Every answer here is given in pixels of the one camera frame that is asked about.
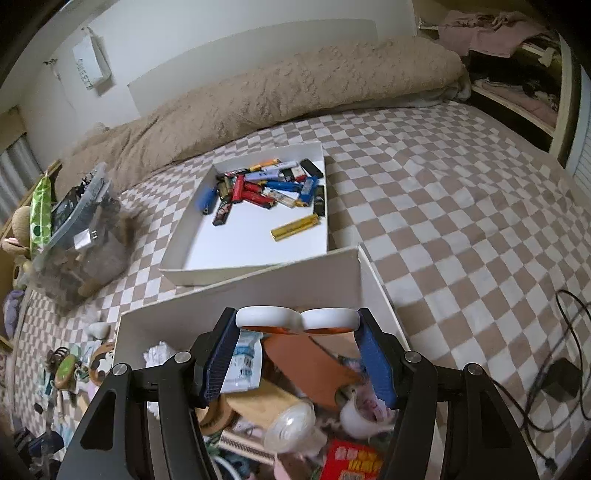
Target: power adapter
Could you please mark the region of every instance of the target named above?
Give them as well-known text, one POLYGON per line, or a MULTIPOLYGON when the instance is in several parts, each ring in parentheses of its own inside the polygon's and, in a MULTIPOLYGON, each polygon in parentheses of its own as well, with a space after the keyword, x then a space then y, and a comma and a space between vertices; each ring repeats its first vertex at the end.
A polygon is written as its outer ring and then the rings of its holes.
POLYGON ((559 358, 550 365, 542 382, 542 390, 559 402, 577 398, 583 373, 567 358, 559 358))

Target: electrical cord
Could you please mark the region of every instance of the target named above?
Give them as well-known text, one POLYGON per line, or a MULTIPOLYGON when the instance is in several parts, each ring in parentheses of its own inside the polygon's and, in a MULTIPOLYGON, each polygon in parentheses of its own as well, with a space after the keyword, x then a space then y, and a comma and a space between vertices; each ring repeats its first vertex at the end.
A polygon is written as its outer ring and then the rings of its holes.
POLYGON ((587 318, 591 322, 591 312, 589 311, 589 309, 591 307, 591 302, 584 303, 575 294, 573 294, 563 288, 556 291, 554 298, 556 300, 556 305, 558 306, 558 310, 560 311, 560 314, 562 315, 562 318, 566 324, 566 330, 563 332, 562 336, 560 337, 560 340, 556 343, 556 345, 551 349, 550 353, 546 356, 546 358, 544 359, 544 362, 542 363, 542 366, 538 370, 538 373, 535 376, 534 382, 527 393, 525 407, 521 407, 521 405, 519 405, 519 402, 515 399, 515 397, 513 397, 513 395, 511 395, 509 393, 509 391, 503 385, 501 385, 496 380, 492 379, 493 383, 497 386, 497 388, 503 392, 503 394, 509 399, 509 401, 515 406, 515 408, 517 408, 519 413, 523 416, 523 424, 521 425, 521 428, 523 429, 523 431, 525 433, 525 438, 527 439, 527 442, 531 445, 532 449, 536 452, 536 454, 540 458, 544 459, 544 463, 545 463, 546 468, 550 469, 552 471, 552 473, 555 473, 556 470, 558 470, 558 465, 556 464, 556 461, 553 458, 547 457, 546 455, 544 455, 543 452, 535 445, 532 435, 531 435, 531 431, 535 430, 536 432, 540 432, 540 433, 555 432, 573 416, 573 414, 577 410, 577 408, 580 408, 583 418, 585 420, 587 420, 587 421, 591 420, 591 417, 585 413, 585 410, 583 407, 583 393, 585 392, 585 390, 587 389, 587 386, 589 385, 589 380, 591 379, 591 371, 587 375, 587 380, 584 382, 584 385, 583 385, 583 375, 581 375, 581 380, 580 380, 580 385, 579 385, 579 395, 577 396, 577 399, 576 399, 577 400, 576 406, 572 410, 569 411, 568 415, 561 422, 559 422, 558 425, 555 425, 555 426, 552 426, 549 428, 540 427, 539 425, 536 425, 530 418, 534 401, 537 398, 537 396, 539 395, 540 391, 542 390, 542 383, 544 381, 544 377, 547 372, 547 367, 548 367, 550 361, 552 360, 554 353, 556 352, 556 350, 558 350, 558 347, 560 345, 562 345, 562 343, 565 341, 565 339, 566 339, 566 337, 568 337, 568 335, 573 336, 573 339, 574 339, 574 342, 575 342, 575 345, 577 348, 577 353, 579 356, 579 368, 580 368, 581 372, 583 372, 583 349, 581 348, 579 337, 577 336, 577 334, 574 331, 573 324, 575 323, 576 319, 582 313, 585 313, 585 315, 587 316, 587 318), (561 304, 560 296, 563 294, 569 296, 571 299, 574 300, 574 302, 576 304, 578 304, 579 309, 578 309, 577 313, 573 316, 572 320, 569 319, 568 315, 564 311, 564 308, 561 304))

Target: green patterned bag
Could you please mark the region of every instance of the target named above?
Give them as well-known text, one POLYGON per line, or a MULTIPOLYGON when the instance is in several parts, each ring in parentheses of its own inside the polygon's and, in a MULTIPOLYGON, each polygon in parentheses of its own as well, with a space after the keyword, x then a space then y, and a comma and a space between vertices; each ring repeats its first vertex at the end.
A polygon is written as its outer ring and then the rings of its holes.
POLYGON ((47 174, 33 191, 30 221, 31 258, 35 258, 51 238, 51 181, 47 174))

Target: pink clothing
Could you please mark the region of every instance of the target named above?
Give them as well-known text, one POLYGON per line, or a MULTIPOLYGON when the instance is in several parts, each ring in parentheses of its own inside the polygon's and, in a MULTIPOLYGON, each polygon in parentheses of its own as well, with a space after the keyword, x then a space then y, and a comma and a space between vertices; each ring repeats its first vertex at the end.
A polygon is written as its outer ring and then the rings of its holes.
POLYGON ((537 98, 528 97, 522 87, 491 83, 486 80, 477 80, 475 84, 499 97, 509 100, 515 105, 519 105, 542 120, 545 124, 551 127, 556 127, 558 113, 552 110, 552 108, 543 101, 537 98))
POLYGON ((542 25, 519 12, 485 15, 452 10, 439 26, 439 42, 460 57, 474 50, 509 58, 525 40, 546 32, 542 25))

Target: beige checkered mattress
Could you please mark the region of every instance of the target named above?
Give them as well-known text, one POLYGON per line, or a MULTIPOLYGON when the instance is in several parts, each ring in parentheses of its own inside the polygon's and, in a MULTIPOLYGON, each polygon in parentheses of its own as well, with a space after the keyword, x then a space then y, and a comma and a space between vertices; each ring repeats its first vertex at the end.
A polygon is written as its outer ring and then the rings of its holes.
MULTIPOLYGON (((414 349, 437 365, 482 364, 523 404, 564 329, 555 290, 566 286, 591 300, 590 217, 546 154, 455 102, 287 122, 155 175, 123 195, 142 209, 128 272, 90 302, 115 326, 126 310, 189 290, 174 287, 158 265, 211 162, 310 140, 320 140, 327 156, 330 247, 365 244, 414 349)), ((59 323, 50 301, 33 294, 18 341, 15 408, 37 434, 43 422, 33 402, 42 359, 48 348, 85 344, 79 314, 59 323)), ((588 320, 575 327, 585 369, 589 329, 588 320)), ((570 347, 562 354, 577 361, 570 347)), ((572 407, 541 395, 533 419, 557 424, 572 407)), ((75 428, 80 418, 66 410, 75 428)), ((563 467, 588 428, 577 411, 557 432, 534 437, 563 467)))

